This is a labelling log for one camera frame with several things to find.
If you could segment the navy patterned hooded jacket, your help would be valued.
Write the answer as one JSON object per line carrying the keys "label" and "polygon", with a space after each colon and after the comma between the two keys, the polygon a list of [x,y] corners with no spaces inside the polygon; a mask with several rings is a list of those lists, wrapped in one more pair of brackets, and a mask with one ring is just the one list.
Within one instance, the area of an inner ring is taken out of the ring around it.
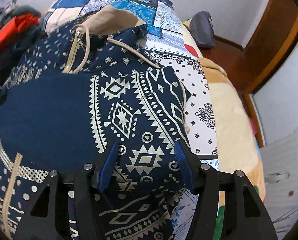
{"label": "navy patterned hooded jacket", "polygon": [[188,143],[191,95],[170,63],[147,56],[146,35],[137,15],[107,5],[22,55],[1,90],[1,239],[14,239],[50,171],[75,172],[111,141],[118,157],[95,195],[104,239],[174,239],[171,215],[185,190],[174,145]]}

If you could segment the beige colourful blanket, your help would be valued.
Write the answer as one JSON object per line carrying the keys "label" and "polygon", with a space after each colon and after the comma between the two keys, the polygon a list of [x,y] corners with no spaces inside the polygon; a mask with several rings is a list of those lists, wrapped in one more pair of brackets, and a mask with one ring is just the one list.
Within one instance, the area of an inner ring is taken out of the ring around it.
{"label": "beige colourful blanket", "polygon": [[251,121],[236,89],[221,66],[203,57],[188,29],[182,29],[186,49],[197,56],[206,76],[200,92],[208,95],[210,103],[195,107],[195,116],[216,135],[214,149],[221,171],[242,170],[246,173],[262,200],[265,199],[265,182],[261,155]]}

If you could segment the white cabinet with stickers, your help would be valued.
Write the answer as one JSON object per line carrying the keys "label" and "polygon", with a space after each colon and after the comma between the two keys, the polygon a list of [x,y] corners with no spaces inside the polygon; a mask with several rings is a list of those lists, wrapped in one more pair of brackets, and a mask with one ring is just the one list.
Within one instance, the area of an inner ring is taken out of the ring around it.
{"label": "white cabinet with stickers", "polygon": [[265,180],[265,207],[278,239],[298,220],[298,129],[260,148]]}

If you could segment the dark navy folded garment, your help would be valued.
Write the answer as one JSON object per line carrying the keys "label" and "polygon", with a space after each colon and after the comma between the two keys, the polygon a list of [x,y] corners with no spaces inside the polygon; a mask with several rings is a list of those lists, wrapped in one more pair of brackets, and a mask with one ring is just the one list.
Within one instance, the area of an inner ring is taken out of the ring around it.
{"label": "dark navy folded garment", "polygon": [[47,33],[38,26],[31,26],[28,30],[18,34],[16,40],[0,55],[0,86],[9,77],[23,53],[37,40],[43,39]]}

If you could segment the red folded garment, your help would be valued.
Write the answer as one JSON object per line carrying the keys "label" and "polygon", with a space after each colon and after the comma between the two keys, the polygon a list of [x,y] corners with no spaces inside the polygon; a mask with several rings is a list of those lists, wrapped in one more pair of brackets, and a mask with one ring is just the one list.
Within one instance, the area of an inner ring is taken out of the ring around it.
{"label": "red folded garment", "polygon": [[17,36],[31,26],[38,26],[37,16],[24,14],[12,18],[0,31],[0,55],[13,44]]}

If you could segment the blue patchwork bed quilt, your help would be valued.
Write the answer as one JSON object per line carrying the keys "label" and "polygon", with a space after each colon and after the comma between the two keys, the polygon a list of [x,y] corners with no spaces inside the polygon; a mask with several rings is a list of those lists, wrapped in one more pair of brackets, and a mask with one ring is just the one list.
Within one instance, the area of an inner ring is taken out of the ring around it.
{"label": "blue patchwork bed quilt", "polygon": [[165,63],[170,60],[175,64],[175,71],[182,81],[192,67],[193,85],[198,94],[193,94],[189,101],[192,109],[197,112],[190,124],[194,132],[189,136],[191,146],[196,148],[197,155],[203,164],[218,169],[216,124],[208,91],[205,72],[198,63],[202,56],[189,31],[180,22],[169,0],[58,0],[43,14],[42,29],[46,33],[59,28],[75,18],[91,12],[97,12],[106,5],[118,9],[126,9],[144,20],[147,27],[147,37],[142,46],[155,59]]}

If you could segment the grey purple backpack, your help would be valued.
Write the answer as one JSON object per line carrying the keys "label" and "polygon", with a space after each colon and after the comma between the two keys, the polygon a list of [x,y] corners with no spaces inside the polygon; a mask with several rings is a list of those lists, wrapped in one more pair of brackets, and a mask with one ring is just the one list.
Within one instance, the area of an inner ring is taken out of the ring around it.
{"label": "grey purple backpack", "polygon": [[189,24],[191,36],[200,48],[214,47],[214,29],[209,12],[201,11],[193,16]]}

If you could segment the cluttered pile on table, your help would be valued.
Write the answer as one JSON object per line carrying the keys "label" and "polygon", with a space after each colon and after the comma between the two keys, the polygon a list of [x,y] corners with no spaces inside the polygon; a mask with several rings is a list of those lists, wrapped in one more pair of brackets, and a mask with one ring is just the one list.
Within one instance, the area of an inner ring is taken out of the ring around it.
{"label": "cluttered pile on table", "polygon": [[18,5],[17,0],[11,0],[5,6],[0,7],[0,31],[12,18],[24,14],[32,14],[36,17],[42,15],[30,5]]}

